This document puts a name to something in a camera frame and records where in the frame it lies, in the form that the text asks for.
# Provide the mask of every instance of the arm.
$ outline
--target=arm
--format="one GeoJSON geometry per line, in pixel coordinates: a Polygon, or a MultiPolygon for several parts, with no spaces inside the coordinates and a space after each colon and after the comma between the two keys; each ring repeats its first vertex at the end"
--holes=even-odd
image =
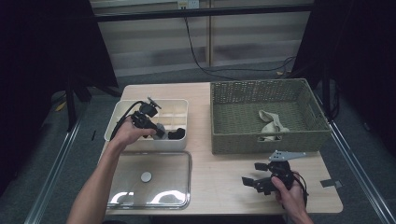
{"type": "Polygon", "coordinates": [[[152,129],[136,128],[129,117],[124,121],[75,199],[67,223],[102,223],[121,152],[140,136],[153,134],[152,129]]]}
{"type": "Polygon", "coordinates": [[[297,181],[294,180],[290,190],[286,189],[283,182],[275,176],[271,178],[271,181],[279,190],[276,193],[276,200],[283,204],[291,220],[296,224],[313,224],[314,222],[306,212],[303,191],[297,181]]]}

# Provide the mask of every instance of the wicker basket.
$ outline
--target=wicker basket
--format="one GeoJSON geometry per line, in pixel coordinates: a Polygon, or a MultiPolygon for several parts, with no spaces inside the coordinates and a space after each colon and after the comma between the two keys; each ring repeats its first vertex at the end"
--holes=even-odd
{"type": "Polygon", "coordinates": [[[331,136],[305,79],[213,82],[210,91],[213,154],[318,151],[331,136]],[[262,133],[259,110],[278,114],[290,131],[262,133]]]}

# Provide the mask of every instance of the transparent lid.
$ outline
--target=transparent lid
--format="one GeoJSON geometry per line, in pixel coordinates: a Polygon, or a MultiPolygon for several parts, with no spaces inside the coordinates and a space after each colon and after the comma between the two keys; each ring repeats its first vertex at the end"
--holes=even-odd
{"type": "Polygon", "coordinates": [[[113,178],[109,209],[182,209],[190,201],[191,155],[124,152],[113,178]]]}

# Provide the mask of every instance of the wooden table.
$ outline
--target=wooden table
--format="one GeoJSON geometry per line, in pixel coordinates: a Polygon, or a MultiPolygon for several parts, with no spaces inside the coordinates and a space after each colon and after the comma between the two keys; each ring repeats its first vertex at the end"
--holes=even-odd
{"type": "MultiPolygon", "coordinates": [[[[192,157],[191,201],[183,210],[107,210],[107,215],[275,215],[285,210],[275,194],[264,196],[243,186],[241,176],[268,175],[256,171],[254,162],[268,163],[270,154],[213,155],[210,142],[210,83],[131,85],[121,100],[185,99],[189,101],[187,146],[192,157]]],[[[308,213],[339,213],[343,210],[335,187],[323,188],[330,178],[319,152],[291,160],[292,170],[305,179],[308,213]]]]}

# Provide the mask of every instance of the white plastic bin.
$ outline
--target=white plastic bin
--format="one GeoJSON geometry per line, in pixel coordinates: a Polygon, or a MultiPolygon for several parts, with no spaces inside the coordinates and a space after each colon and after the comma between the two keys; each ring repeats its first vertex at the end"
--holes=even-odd
{"type": "MultiPolygon", "coordinates": [[[[149,118],[154,124],[161,123],[165,131],[175,132],[178,128],[186,130],[186,134],[179,140],[154,140],[151,136],[139,138],[135,143],[129,145],[125,150],[183,150],[187,144],[187,115],[189,103],[183,99],[153,99],[162,109],[157,108],[158,114],[153,118],[149,118]]],[[[111,134],[120,117],[128,110],[128,108],[138,100],[119,101],[113,111],[110,122],[107,125],[105,140],[109,141],[111,134]]],[[[140,105],[136,105],[130,114],[139,109],[140,105]]]]}

